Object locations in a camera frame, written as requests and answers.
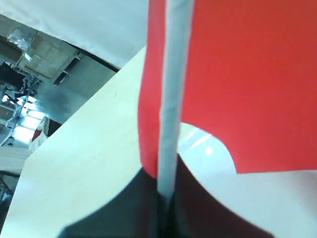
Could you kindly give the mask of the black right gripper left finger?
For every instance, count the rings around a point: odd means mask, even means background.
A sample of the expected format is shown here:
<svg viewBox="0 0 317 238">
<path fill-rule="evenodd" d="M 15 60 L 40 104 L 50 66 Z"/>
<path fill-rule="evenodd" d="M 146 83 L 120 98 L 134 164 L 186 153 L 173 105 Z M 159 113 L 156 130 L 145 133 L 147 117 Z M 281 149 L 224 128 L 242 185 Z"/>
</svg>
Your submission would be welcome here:
<svg viewBox="0 0 317 238">
<path fill-rule="evenodd" d="M 65 227 L 60 238 L 157 238 L 157 182 L 140 169 L 109 203 Z"/>
</svg>

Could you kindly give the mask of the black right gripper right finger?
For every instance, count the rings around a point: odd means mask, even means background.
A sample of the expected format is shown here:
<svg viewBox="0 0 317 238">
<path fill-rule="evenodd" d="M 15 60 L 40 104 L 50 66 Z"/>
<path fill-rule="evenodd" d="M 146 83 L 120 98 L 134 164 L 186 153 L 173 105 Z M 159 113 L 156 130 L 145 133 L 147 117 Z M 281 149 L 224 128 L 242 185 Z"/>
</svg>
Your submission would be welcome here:
<svg viewBox="0 0 317 238">
<path fill-rule="evenodd" d="M 225 207 L 196 180 L 180 156 L 169 215 L 169 238 L 272 238 Z"/>
</svg>

